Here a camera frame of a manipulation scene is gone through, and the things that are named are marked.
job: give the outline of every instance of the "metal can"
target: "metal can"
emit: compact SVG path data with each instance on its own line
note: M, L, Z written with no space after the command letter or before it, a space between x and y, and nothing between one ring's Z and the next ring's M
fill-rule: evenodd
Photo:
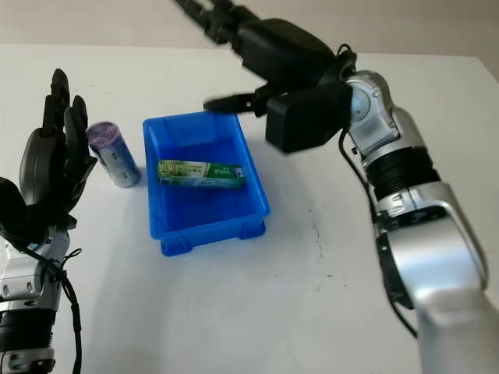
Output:
M128 188L140 180L140 172L117 125L99 122L87 130L88 144L112 181Z

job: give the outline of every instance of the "wire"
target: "wire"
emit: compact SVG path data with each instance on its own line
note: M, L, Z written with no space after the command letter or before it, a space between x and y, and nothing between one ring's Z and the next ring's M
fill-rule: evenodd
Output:
M18 251L26 253L28 256L33 257L34 259L43 263L61 281L62 290L64 291L66 297L69 300L69 303L71 304L71 311L73 313L73 330L75 334L75 349L76 349L76 357L75 357L75 362L73 364L73 374L80 374L81 361L82 361L80 305L78 304L78 299L76 297L76 292L73 288L73 285L66 276L65 271L62 269L62 266L68 259L74 256L78 256L81 253L81 249L76 249L73 252L71 252L69 255L67 255L64 258L61 267L57 267L53 261L46 259L45 257L39 255L35 251L32 251L31 249L26 248L24 245L14 245L14 247Z
M341 52L342 52L342 49L348 49L349 51L352 51L352 48L346 44L346 43L343 43L342 45L340 45L340 48L338 48L338 51L336 52L336 55L339 55Z
M348 128L344 128L342 130L342 133L340 134L340 137L338 140L338 148L339 148L340 153L342 154L343 158L345 158L345 161L350 165L350 168L353 170L356 177L359 179L360 184L364 188L364 191L366 192L367 200L369 201L369 211L370 211L371 220L372 220L373 224L376 224L376 222L377 222L376 209L374 208L374 201L373 201L373 197L371 196L371 193L370 193L369 183L368 183L368 181L366 181L364 179L364 177L360 173L360 170L356 167L355 163L353 162L352 158L345 151L345 137L348 133L349 133ZM388 294L388 290L386 289L386 287L384 287L384 289L385 289L385 292L386 292L386 295L388 298L388 302L390 303L391 309L393 310L393 312L395 313L397 318L400 320L402 325L404 325L404 327L407 329L407 331L414 338L417 339L417 337L418 337L417 331L414 329L414 327L412 327L412 325L409 323L409 321L402 315L400 310L397 308L397 305L393 302L390 295Z

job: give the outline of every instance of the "blue container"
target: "blue container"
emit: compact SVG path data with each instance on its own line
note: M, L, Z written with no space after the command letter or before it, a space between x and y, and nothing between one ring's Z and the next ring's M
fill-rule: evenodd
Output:
M143 137L150 236L161 240L165 256L229 238L254 238L265 232L264 217L271 210L237 115L200 112L147 119ZM240 164L246 184L241 189L159 185L159 160Z

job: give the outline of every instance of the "green package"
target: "green package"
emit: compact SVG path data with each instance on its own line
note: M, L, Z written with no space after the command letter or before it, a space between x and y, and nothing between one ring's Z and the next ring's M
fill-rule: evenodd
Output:
M240 165L195 161L160 160L157 176L160 185L216 189L238 189L246 181Z

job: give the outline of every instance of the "background wall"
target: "background wall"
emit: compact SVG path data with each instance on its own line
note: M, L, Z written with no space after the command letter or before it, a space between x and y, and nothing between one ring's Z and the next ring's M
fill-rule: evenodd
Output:
M499 0L243 0L335 49L471 55L499 77ZM171 0L0 0L0 43L212 48Z

